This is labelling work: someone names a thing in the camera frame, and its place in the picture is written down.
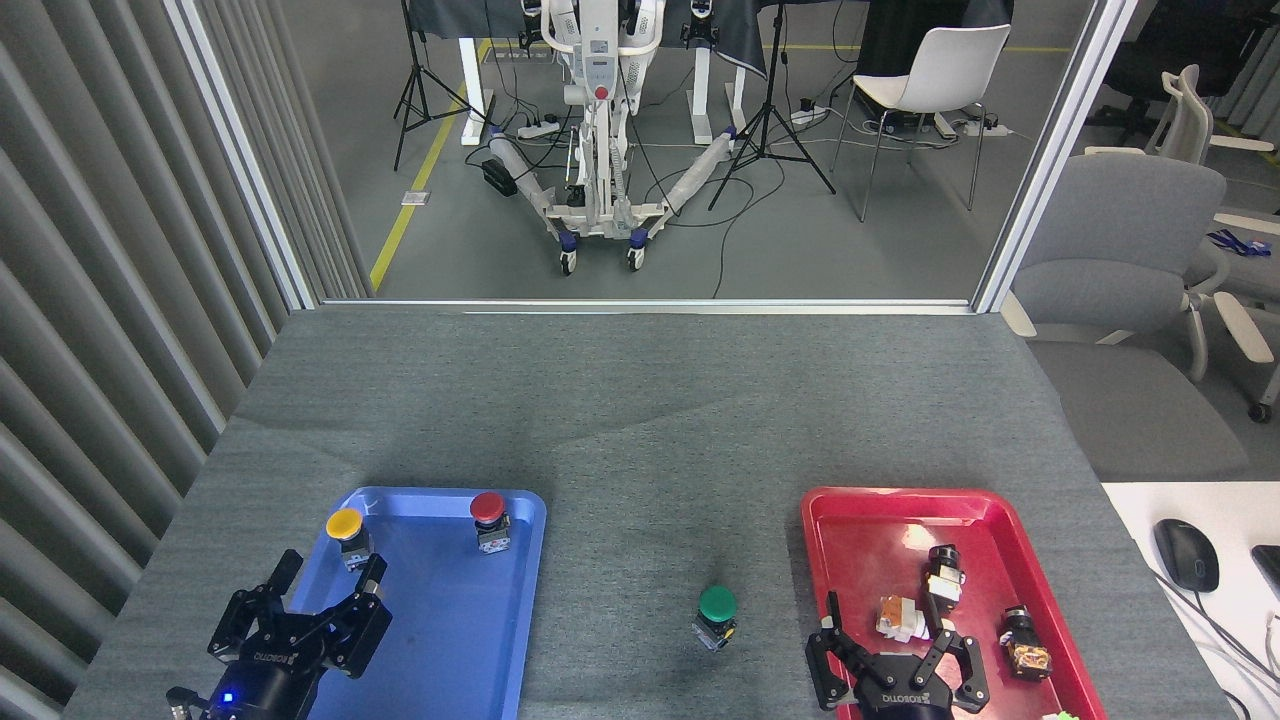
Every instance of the tabletop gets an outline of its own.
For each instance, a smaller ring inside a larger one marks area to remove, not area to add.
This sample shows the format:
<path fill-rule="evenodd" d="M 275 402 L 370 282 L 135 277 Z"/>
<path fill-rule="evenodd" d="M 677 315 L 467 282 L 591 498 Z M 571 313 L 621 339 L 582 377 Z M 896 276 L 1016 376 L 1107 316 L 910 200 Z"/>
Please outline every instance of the tabletop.
<path fill-rule="evenodd" d="M 288 322 L 65 716 L 160 717 L 169 687 L 209 692 L 229 593 L 374 484 L 547 502 L 522 719 L 829 717 L 803 656 L 799 503 L 818 486 L 1001 495 L 1111 717 L 1233 716 L 998 316 L 413 306 Z M 740 606 L 714 655 L 689 630 L 713 583 Z"/>

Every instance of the floor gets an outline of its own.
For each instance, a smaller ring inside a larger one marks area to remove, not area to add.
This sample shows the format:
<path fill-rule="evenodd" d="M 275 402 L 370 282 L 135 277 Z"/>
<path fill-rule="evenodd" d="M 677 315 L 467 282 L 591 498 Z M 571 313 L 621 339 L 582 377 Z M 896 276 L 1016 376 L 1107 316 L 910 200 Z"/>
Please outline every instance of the floor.
<path fill-rule="evenodd" d="M 1071 14 L 1079 5 L 1056 4 L 1039 13 L 1059 26 L 1069 26 L 1079 22 L 1080 15 Z M 1032 6 L 1027 3 L 1019 12 L 1032 13 Z M 714 210 L 707 209 L 713 190 L 704 188 L 695 196 L 678 219 L 685 227 L 669 227 L 653 241 L 641 272 L 627 270 L 623 242 L 596 238 L 582 245 L 579 270 L 564 278 L 558 247 L 527 204 L 518 196 L 502 197 L 484 183 L 479 169 L 466 165 L 467 149 L 457 142 L 461 122 L 435 120 L 410 133 L 404 160 L 398 172 L 392 172 L 399 129 L 392 110 L 408 69 L 396 4 L 357 14 L 342 3 L 294 1 L 285 3 L 285 13 L 364 261 L 372 269 L 381 258 L 385 274 L 375 273 L 375 284 L 378 295 L 387 299 L 968 299 L 1027 168 L 1030 137 L 1043 124 L 1068 58 L 1066 37 L 1074 32 L 1064 35 L 1060 29 L 1057 35 L 1064 37 L 1048 37 L 1032 26 L 1011 37 L 1010 50 L 997 64 L 987 105 L 1000 115 L 1000 123 L 1020 135 L 984 143 L 972 213 L 963 199 L 975 141 L 961 136 L 945 150 L 916 152 L 911 167 L 897 147 L 884 152 L 868 222 L 859 223 L 852 209 L 861 201 L 872 151 L 846 145 L 835 172 L 829 172 L 840 132 L 840 118 L 831 115 L 805 128 L 801 137 L 831 176 L 835 196 L 803 163 L 759 161 L 733 174 Z M 847 73 L 847 65 L 831 50 L 832 38 L 852 42 L 860 35 L 863 15 L 858 3 L 788 9 L 790 27 L 783 38 L 788 63 L 780 73 L 776 92 L 783 115 L 790 114 L 788 100 L 792 108 L 806 96 L 818 97 L 819 104 L 829 101 L 829 90 Z M 319 37 L 324 41 L 317 42 Z M 504 41 L 498 42 L 502 49 Z M 430 65 L 451 88 L 461 83 L 457 53 L 452 41 L 430 41 Z M 854 54 L 851 49 L 841 51 L 844 59 Z M 658 199 L 659 191 L 652 187 L 654 177 L 689 167 L 700 152 L 689 146 L 684 91 L 691 87 L 690 67 L 687 51 L 663 49 L 650 68 L 643 100 L 648 106 L 636 117 L 632 132 L 632 138 L 645 145 L 643 155 L 632 151 L 632 199 L 645 190 L 650 190 L 650 200 Z M 538 105 L 540 113 L 564 113 L 556 65 L 507 61 L 499 67 L 490 61 L 481 65 L 481 77 L 486 87 L 497 91 L 497 118 L 507 118 L 516 109 L 508 91 Z M 710 95 L 716 127 L 730 122 L 718 88 L 731 78 L 731 67 L 716 60 Z M 764 82 L 751 77 L 744 102 L 749 115 L 763 95 Z M 447 108 L 439 87 L 429 88 L 428 100 L 435 113 Z M 845 100 L 841 91 L 835 97 L 836 109 L 844 110 Z M 851 115 L 859 124 L 865 119 L 856 104 Z M 525 118 L 515 122 L 518 127 Z M 854 136 L 850 131 L 846 138 Z M 780 137 L 780 129 L 771 133 L 771 140 Z M 925 140 L 940 138 L 928 132 Z M 442 151 L 438 160 L 429 163 L 425 183 L 431 197 L 397 229 L 401 197 L 420 176 L 435 142 L 442 143 Z M 559 165 L 539 172 L 540 181 L 544 187 L 562 186 L 564 151 L 538 142 L 532 141 L 527 152 L 536 159 L 549 151 L 547 163 Z M 782 142 L 776 142 L 773 150 L 795 151 Z M 481 151 L 474 161 L 486 158 L 488 151 Z M 721 177 L 724 169 L 722 164 L 713 177 Z M 666 179 L 664 187 L 669 188 L 673 179 Z M 728 220 L 744 210 L 746 214 L 730 227 Z"/>

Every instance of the robotiq logo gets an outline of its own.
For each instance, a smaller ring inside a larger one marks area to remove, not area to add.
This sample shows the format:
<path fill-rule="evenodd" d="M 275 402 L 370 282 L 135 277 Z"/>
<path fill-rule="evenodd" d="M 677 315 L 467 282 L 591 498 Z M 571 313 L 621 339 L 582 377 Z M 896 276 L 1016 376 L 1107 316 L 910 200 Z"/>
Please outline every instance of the robotiq logo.
<path fill-rule="evenodd" d="M 293 665 L 293 661 L 298 659 L 298 653 L 293 655 L 279 655 L 275 652 L 255 652 L 253 660 L 259 662 L 278 662 L 280 665 Z"/>
<path fill-rule="evenodd" d="M 928 705 L 929 703 L 929 693 L 920 693 L 920 694 L 888 694 L 888 693 L 881 693 L 881 702 Z"/>

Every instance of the red knob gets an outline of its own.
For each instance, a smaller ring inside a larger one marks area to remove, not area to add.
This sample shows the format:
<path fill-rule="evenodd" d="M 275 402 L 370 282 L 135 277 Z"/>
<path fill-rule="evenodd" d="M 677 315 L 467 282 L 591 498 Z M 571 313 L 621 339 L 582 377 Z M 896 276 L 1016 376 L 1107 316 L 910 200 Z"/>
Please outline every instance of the red knob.
<path fill-rule="evenodd" d="M 493 523 L 507 511 L 507 501 L 495 492 L 481 492 L 471 501 L 471 516 L 477 523 Z"/>

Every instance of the tripod stand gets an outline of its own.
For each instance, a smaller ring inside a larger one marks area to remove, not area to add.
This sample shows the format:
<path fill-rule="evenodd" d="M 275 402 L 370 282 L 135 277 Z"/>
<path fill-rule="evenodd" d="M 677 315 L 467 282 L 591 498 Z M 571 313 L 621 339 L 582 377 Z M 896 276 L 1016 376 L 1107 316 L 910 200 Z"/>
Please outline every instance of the tripod stand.
<path fill-rule="evenodd" d="M 401 151 L 404 150 L 404 136 L 408 135 L 410 131 L 425 126 L 431 120 L 438 120 L 440 118 L 447 118 L 449 115 L 457 115 L 458 113 L 471 111 L 477 115 L 485 114 L 484 111 L 472 108 L 471 104 L 467 102 L 466 97 L 462 97 L 461 95 L 454 92 L 452 87 L 444 85 L 444 81 L 436 77 L 435 73 L 428 69 L 426 65 L 424 65 L 417 59 L 417 42 L 413 41 L 413 22 L 412 19 L 410 19 L 408 14 L 408 0 L 401 0 L 401 10 L 403 10 L 404 13 L 404 32 L 408 35 L 408 51 L 410 55 L 413 58 L 413 68 L 410 69 L 408 72 L 408 79 L 404 81 L 404 90 L 403 92 L 401 92 L 399 102 L 396 104 L 396 111 L 392 113 L 392 119 L 396 119 L 399 115 L 401 108 L 404 109 L 404 119 L 403 122 L 401 122 L 401 140 L 399 143 L 396 145 L 396 164 L 392 165 L 392 170 L 399 170 L 399 156 Z M 421 32 L 419 33 L 419 37 L 422 40 L 422 44 L 425 46 L 426 37 Z M 426 86 L 424 85 L 422 79 L 424 77 L 430 79 L 435 85 L 443 87 L 444 91 L 449 94 L 449 97 L 453 97 L 453 100 L 456 100 L 461 105 L 461 108 L 451 109 L 438 115 L 433 115 L 430 110 L 428 110 L 426 108 Z M 413 104 L 415 94 L 417 95 L 419 105 Z M 411 113 L 417 115 L 419 119 L 410 122 Z"/>
<path fill-rule="evenodd" d="M 756 160 L 760 160 L 762 158 L 808 163 L 809 167 L 813 168 L 813 172 L 818 173 L 818 177 L 822 178 L 827 190 L 829 190 L 832 195 L 836 193 L 836 188 L 832 187 L 831 181 L 827 179 L 827 176 L 822 174 L 822 169 L 818 168 L 818 163 L 815 163 L 813 156 L 809 155 L 809 151 L 805 150 L 800 138 L 796 137 L 796 132 L 791 129 L 791 126 L 787 124 L 787 122 L 782 118 L 782 114 L 778 113 L 777 105 L 773 104 L 773 78 L 777 77 L 778 46 L 782 44 L 782 13 L 786 10 L 786 0 L 778 0 L 778 14 L 773 17 L 773 56 L 769 59 L 769 85 L 764 94 L 764 104 L 760 105 L 760 109 L 756 110 L 754 115 L 751 115 L 751 119 L 746 122 L 746 127 L 742 128 L 741 133 L 739 133 L 739 138 L 742 140 L 742 145 L 737 149 L 737 154 L 733 155 L 733 163 L 730 164 L 728 172 L 724 173 L 723 178 L 721 178 L 721 184 L 716 188 L 716 196 L 712 197 L 710 205 L 707 206 L 708 210 L 716 208 L 716 201 L 719 200 L 721 193 L 724 192 L 724 186 L 728 184 L 728 178 L 732 177 L 735 172 Z M 777 152 L 772 152 L 769 150 L 769 115 L 777 118 L 778 124 L 782 126 L 782 129 L 787 131 L 787 136 L 790 136 L 796 143 L 796 147 L 800 149 L 800 154 L 804 155 L 804 158 L 778 155 Z M 751 140 L 755 131 L 760 131 L 759 142 Z M 746 156 L 748 147 L 751 149 L 750 156 Z"/>

